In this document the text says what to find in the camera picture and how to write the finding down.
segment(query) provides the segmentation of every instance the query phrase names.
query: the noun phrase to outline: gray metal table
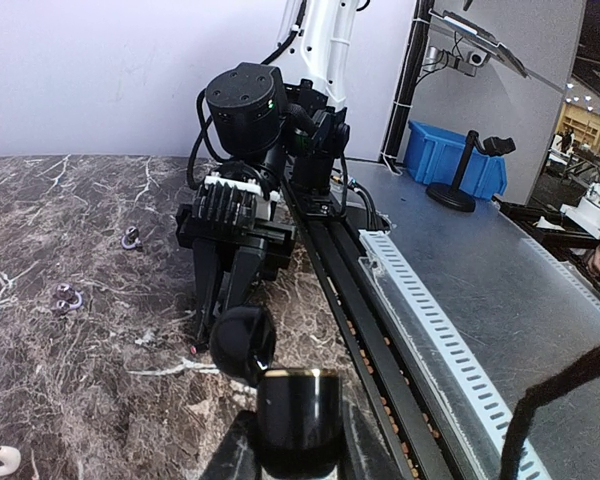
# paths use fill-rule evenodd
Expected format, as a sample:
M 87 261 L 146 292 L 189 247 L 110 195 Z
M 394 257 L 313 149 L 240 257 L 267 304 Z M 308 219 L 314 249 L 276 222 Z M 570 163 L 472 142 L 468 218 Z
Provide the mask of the gray metal table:
M 600 343 L 595 294 L 491 202 L 479 201 L 471 215 L 457 213 L 429 199 L 424 186 L 406 173 L 394 176 L 383 166 L 362 162 L 350 162 L 349 170 L 388 215 L 394 224 L 389 238 L 510 410 L 527 387 Z M 481 476 L 496 478 L 498 452 L 458 379 L 414 310 L 391 303 Z M 554 480 L 600 479 L 600 380 L 541 409 L 530 440 Z

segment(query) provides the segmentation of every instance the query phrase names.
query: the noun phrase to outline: white perforated strip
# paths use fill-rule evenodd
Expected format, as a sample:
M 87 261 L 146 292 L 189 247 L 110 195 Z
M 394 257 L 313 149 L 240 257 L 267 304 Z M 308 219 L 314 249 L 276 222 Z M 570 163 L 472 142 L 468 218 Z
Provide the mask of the white perforated strip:
M 381 232 L 360 232 L 367 252 L 382 263 L 400 289 L 437 351 L 452 372 L 498 452 L 502 451 L 511 411 L 476 360 L 453 323 L 409 266 L 389 236 Z M 520 480 L 548 480 L 551 477 L 529 442 L 521 462 Z
M 576 278 L 564 265 L 562 265 L 556 258 L 545 250 L 545 248 L 532 238 L 525 238 L 524 242 L 527 243 L 538 255 L 543 257 L 549 262 L 564 278 L 566 278 L 571 285 L 576 287 L 588 301 L 593 305 L 596 310 L 600 312 L 600 300 L 591 293 L 591 291 L 585 287 L 578 278 Z

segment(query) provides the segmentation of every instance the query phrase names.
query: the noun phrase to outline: marble tabletop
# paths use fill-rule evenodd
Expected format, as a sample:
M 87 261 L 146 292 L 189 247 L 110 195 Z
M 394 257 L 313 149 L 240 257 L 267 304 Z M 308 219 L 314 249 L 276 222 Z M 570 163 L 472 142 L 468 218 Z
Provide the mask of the marble tabletop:
M 0 445 L 22 453 L 9 478 L 197 479 L 253 408 L 253 390 L 189 353 L 192 254 L 174 234 L 184 177 L 182 158 L 0 158 Z M 120 246 L 131 225 L 142 252 Z M 83 308 L 52 313 L 60 282 Z M 276 363 L 339 369 L 371 421 L 301 245 L 252 301 L 273 314 Z

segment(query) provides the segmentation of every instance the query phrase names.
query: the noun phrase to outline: blue storage box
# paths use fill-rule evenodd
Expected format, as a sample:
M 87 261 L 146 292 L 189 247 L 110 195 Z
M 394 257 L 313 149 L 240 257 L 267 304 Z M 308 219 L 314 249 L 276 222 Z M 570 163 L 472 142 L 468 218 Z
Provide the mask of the blue storage box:
M 411 137 L 405 156 L 407 171 L 418 183 L 451 185 L 465 145 L 465 135 L 409 121 Z M 507 188 L 502 157 L 488 157 L 474 148 L 460 188 L 476 198 L 490 200 Z

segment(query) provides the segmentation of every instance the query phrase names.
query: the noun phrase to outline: black round base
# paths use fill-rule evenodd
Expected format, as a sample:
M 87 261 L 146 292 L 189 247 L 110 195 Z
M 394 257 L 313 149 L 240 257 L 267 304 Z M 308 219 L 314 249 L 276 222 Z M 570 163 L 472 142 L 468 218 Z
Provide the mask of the black round base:
M 473 212 L 476 209 L 475 199 L 462 190 L 451 190 L 450 185 L 432 183 L 427 187 L 427 195 L 445 207 L 453 208 L 460 212 Z

